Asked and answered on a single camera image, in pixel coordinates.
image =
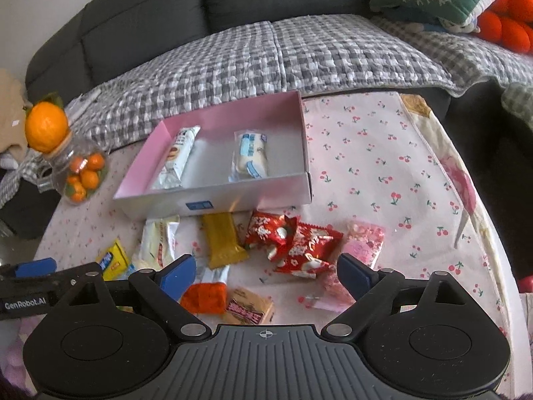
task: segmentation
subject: cherry print tablecloth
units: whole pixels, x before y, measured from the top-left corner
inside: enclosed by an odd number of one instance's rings
[[[502,275],[508,267],[505,253],[497,248],[462,161],[423,100],[389,92],[345,94],[305,100],[304,112],[314,199],[280,212],[340,231],[352,219],[379,224],[386,236],[378,268],[393,267],[411,278],[450,272],[513,347],[500,391],[509,396],[531,391],[529,349],[517,346],[527,341],[523,313],[511,313],[509,306],[520,300]],[[111,173],[86,204],[61,201],[37,258],[54,257],[58,269],[65,269],[93,261],[117,237],[127,253],[135,250],[143,224],[128,220],[112,198],[140,147],[110,156]],[[241,237],[249,217],[234,214]],[[182,218],[177,253],[202,258],[208,252],[199,218]],[[276,324],[315,323],[320,330],[335,316],[313,308],[321,295],[315,281],[273,269],[263,253],[252,252],[248,261],[231,267],[229,285],[271,296]],[[220,321],[202,319],[212,327]]]

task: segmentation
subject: white wafer package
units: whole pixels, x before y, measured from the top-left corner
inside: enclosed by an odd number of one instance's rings
[[[193,148],[199,126],[181,128],[167,153],[163,169],[159,172],[152,189],[170,189],[181,186],[181,176]]]
[[[258,130],[235,132],[235,149],[230,181],[262,179],[268,176],[267,136]]]

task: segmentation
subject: open cardboard box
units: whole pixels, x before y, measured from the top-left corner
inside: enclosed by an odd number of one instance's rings
[[[182,187],[151,186],[176,134],[199,125]],[[229,182],[235,132],[266,134],[268,177]],[[132,220],[238,212],[311,203],[311,180],[302,102],[298,92],[241,99],[163,120],[151,133],[115,193]]]

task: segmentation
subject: red plush toy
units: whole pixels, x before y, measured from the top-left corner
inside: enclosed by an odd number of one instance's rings
[[[516,53],[533,54],[533,0],[495,0],[478,17],[477,34]]]

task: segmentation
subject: gray plaid blanket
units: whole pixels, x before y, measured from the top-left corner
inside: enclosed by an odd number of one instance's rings
[[[73,131],[118,149],[145,139],[166,117],[239,98],[427,86],[458,90],[446,69],[367,19],[305,16],[239,26],[156,57],[100,85]],[[4,176],[0,208],[20,179],[36,182],[41,161],[32,152]]]
[[[511,84],[503,92],[502,107],[533,130],[533,85]]]
[[[533,58],[530,56],[516,54],[474,36],[429,31],[411,33],[403,28],[403,23],[378,16],[373,17],[372,22],[442,65],[451,74],[460,94],[488,79],[495,79],[504,88],[512,82],[533,82]]]

